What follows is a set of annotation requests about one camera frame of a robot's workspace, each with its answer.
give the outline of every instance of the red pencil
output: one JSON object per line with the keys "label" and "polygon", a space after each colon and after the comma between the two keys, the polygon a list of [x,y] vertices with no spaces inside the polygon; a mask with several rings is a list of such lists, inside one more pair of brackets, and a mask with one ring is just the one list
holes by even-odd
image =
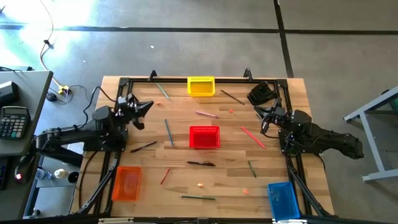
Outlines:
{"label": "red pencil", "polygon": [[164,174],[164,176],[163,176],[162,181],[160,182],[160,184],[163,184],[163,182],[164,182],[164,180],[166,179],[167,174],[169,173],[169,171],[170,171],[170,168],[167,168],[166,173]]}
{"label": "red pencil", "polygon": [[241,128],[243,129],[243,131],[248,134],[251,138],[253,138],[253,140],[255,140],[261,147],[266,148],[260,141],[258,141],[256,139],[256,137],[254,137],[248,130],[246,130],[246,128],[244,128],[243,126],[241,126]]}

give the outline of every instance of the concrete floor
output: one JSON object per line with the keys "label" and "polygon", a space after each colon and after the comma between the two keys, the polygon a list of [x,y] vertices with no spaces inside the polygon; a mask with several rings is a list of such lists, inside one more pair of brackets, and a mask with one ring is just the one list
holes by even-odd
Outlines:
{"label": "concrete floor", "polygon": [[[22,30],[0,30],[3,65],[41,69],[39,52],[49,20],[37,1],[9,1],[0,22],[28,22]],[[272,0],[44,1],[61,26],[277,28]],[[397,30],[397,1],[280,0],[286,29]],[[104,75],[216,75],[286,77],[279,34],[56,31],[44,61],[67,85],[89,92]],[[365,158],[353,161],[325,153],[326,175],[335,213],[396,223],[398,178],[364,184],[377,171],[361,128],[342,117],[398,83],[398,35],[287,35],[295,77],[305,79],[313,120],[321,127],[350,132],[364,144]],[[84,119],[83,89],[68,106],[46,102],[37,131],[70,126]],[[62,110],[64,117],[56,117]],[[71,188],[40,190],[36,207],[44,216],[67,213]],[[59,206],[49,201],[59,197]]]}

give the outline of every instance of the computer mouse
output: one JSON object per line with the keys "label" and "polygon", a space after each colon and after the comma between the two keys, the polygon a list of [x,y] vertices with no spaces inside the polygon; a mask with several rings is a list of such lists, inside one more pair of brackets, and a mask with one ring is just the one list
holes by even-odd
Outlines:
{"label": "computer mouse", "polygon": [[48,92],[48,93],[47,93],[47,96],[45,96],[45,98],[46,98],[49,102],[54,102],[54,101],[57,100],[56,94],[55,94],[55,93],[51,93],[51,92]]}
{"label": "computer mouse", "polygon": [[26,184],[32,177],[33,162],[35,154],[29,153],[19,159],[19,163],[14,171],[14,178],[18,184]]}

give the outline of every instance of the wooden tabletop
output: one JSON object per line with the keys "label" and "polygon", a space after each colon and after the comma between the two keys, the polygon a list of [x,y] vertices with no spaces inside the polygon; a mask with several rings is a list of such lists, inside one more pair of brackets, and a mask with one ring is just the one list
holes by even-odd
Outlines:
{"label": "wooden tabletop", "polygon": [[[104,77],[102,88],[109,96],[116,96],[120,77]],[[304,80],[287,79],[293,110],[311,114]],[[189,97],[186,83],[162,83],[170,96],[167,100],[155,83],[135,83],[133,93],[140,101],[154,100],[154,105],[145,117],[145,129],[137,130],[129,125],[126,152],[122,153],[120,166],[141,166],[142,180],[139,199],[136,202],[114,202],[112,217],[224,217],[224,218],[270,218],[272,217],[267,184],[288,181],[284,156],[280,153],[277,139],[269,139],[259,133],[260,122],[246,95],[256,84],[217,83],[213,97]],[[241,105],[220,90],[237,97]],[[97,107],[113,106],[100,94]],[[195,110],[216,114],[219,119],[195,114]],[[169,122],[175,147],[172,147],[164,118]],[[220,127],[221,147],[202,150],[189,148],[189,127],[192,125],[217,125]],[[262,148],[242,129],[245,127],[262,142]],[[268,135],[276,136],[278,127],[270,125]],[[131,149],[157,141],[150,147],[135,153]],[[87,153],[83,160],[85,166]],[[97,153],[89,163],[81,190],[81,201],[93,193],[99,182],[103,152]],[[333,213],[330,193],[321,160],[303,154],[303,164],[308,188],[323,207]],[[187,161],[208,161],[216,167],[187,164]],[[254,178],[248,161],[256,172]],[[160,181],[167,168],[170,172],[164,183]],[[72,212],[78,209],[76,189]],[[298,191],[300,208],[304,211],[302,193]],[[205,195],[216,197],[215,201],[180,198],[181,195]],[[103,197],[101,209],[106,197]]]}

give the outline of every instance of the bottle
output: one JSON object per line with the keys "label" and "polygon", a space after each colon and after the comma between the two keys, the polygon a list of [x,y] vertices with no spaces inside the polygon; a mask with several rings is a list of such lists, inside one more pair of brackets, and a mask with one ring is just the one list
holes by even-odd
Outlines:
{"label": "bottle", "polygon": [[51,180],[52,179],[52,174],[48,171],[45,171],[41,168],[37,168],[36,175],[35,175],[36,180]]}

